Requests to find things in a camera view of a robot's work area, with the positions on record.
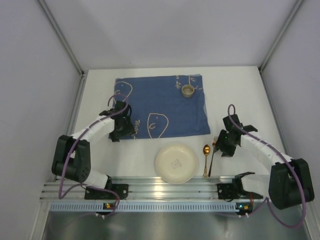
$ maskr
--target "gold fork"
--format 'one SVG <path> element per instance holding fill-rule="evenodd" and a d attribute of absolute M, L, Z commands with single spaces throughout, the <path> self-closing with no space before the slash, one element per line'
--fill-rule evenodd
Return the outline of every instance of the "gold fork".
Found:
<path fill-rule="evenodd" d="M 210 169 L 209 169 L 209 174 L 208 174 L 209 177 L 211 176 L 211 168 L 212 168 L 212 162 L 214 160 L 214 154 L 217 151 L 217 149 L 216 149 L 217 141 L 218 141 L 218 137 L 214 136 L 213 142 L 212 142 L 212 147 L 213 147 L 212 158 L 211 158 Z"/>

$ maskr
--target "cartoon face drawing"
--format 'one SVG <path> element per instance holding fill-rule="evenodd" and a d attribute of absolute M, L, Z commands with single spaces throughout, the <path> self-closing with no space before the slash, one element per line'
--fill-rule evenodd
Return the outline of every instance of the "cartoon face drawing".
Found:
<path fill-rule="evenodd" d="M 197 79 L 192 76 L 189 76 L 189 85 L 193 86 L 194 89 L 198 89 L 198 90 L 201 90 L 204 88 L 202 85 L 198 85 Z"/>
<path fill-rule="evenodd" d="M 127 83 L 125 81 L 117 81 L 114 85 L 114 94 L 117 95 L 117 94 L 123 94 L 125 95 L 127 98 L 130 96 L 130 94 L 132 93 L 133 91 L 133 87 L 130 83 Z M 124 97 L 123 96 L 115 96 L 113 98 L 113 102 L 116 103 L 116 100 L 119 100 L 119 101 L 124 101 Z"/>
<path fill-rule="evenodd" d="M 169 119 L 161 113 L 150 113 L 147 121 L 147 129 L 151 139 L 159 139 L 165 133 L 169 125 Z"/>

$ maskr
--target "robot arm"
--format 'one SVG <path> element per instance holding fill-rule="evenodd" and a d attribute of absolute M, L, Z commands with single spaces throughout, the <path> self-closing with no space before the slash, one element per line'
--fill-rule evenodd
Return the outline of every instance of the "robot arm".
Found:
<path fill-rule="evenodd" d="M 110 189 L 112 178 L 91 168 L 90 147 L 108 134 L 113 142 L 119 142 L 119 139 L 135 134 L 129 105 L 121 114 L 115 115 L 125 107 L 126 103 L 117 101 L 114 108 L 101 112 L 94 123 L 86 128 L 71 136 L 60 136 L 53 157 L 52 173 L 62 175 L 67 155 L 75 141 L 80 138 L 66 166 L 65 178 L 96 188 Z"/>
<path fill-rule="evenodd" d="M 247 132 L 261 139 L 257 129 L 252 125 L 243 126 L 236 114 L 231 115 L 233 121 Z M 285 209 L 302 203 L 301 194 L 297 182 L 292 176 L 280 156 L 266 145 L 262 140 L 256 140 L 239 131 L 230 121 L 229 117 L 223 119 L 226 130 L 221 130 L 216 148 L 221 150 L 223 157 L 232 157 L 239 145 L 246 149 L 267 169 L 269 175 L 256 175 L 254 172 L 246 172 L 234 177 L 232 183 L 239 195 L 257 193 L 270 198 L 278 209 Z M 307 162 L 303 159 L 293 159 L 281 153 L 287 162 L 293 167 L 301 182 L 304 198 L 310 202 L 315 198 Z"/>

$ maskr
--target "metal corner post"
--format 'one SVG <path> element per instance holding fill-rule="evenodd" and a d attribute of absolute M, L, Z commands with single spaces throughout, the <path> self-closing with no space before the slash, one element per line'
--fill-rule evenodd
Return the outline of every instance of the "metal corner post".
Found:
<path fill-rule="evenodd" d="M 275 40 L 273 41 L 268 53 L 266 54 L 266 56 L 264 57 L 261 66 L 259 67 L 259 71 L 262 73 L 268 62 L 270 61 L 271 57 L 273 56 L 273 54 L 275 53 L 276 48 L 278 47 L 278 45 L 280 44 L 281 40 L 283 39 L 285 33 L 287 32 L 287 30 L 289 29 L 291 23 L 293 22 L 293 20 L 295 19 L 296 15 L 298 14 L 299 10 L 301 9 L 301 6 L 303 5 L 303 3 L 305 2 L 305 0 L 297 0 L 294 4 L 294 6 L 292 7 L 288 17 L 286 18 L 280 32 L 278 33 L 277 37 L 275 38 Z"/>
<path fill-rule="evenodd" d="M 45 17 L 47 18 L 47 20 L 49 21 L 50 25 L 52 26 L 57 38 L 59 39 L 59 41 L 61 42 L 65 52 L 68 54 L 68 56 L 70 57 L 74 67 L 76 68 L 76 70 L 78 71 L 78 73 L 80 74 L 80 76 L 82 77 L 84 75 L 84 71 L 83 68 L 80 66 L 75 54 L 73 53 L 72 49 L 70 48 L 64 34 L 62 33 L 56 19 L 54 18 L 53 14 L 51 13 L 49 6 L 47 5 L 47 3 L 45 2 L 45 0 L 36 0 L 39 4 L 39 6 L 41 7 Z"/>

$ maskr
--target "gold spoon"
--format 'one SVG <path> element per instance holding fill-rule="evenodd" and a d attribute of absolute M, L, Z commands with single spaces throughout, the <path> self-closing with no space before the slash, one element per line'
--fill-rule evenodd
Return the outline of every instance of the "gold spoon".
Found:
<path fill-rule="evenodd" d="M 205 155 L 205 166 L 204 166 L 204 171 L 203 171 L 203 177 L 207 178 L 207 157 L 210 154 L 210 146 L 207 144 L 203 147 L 203 154 Z"/>

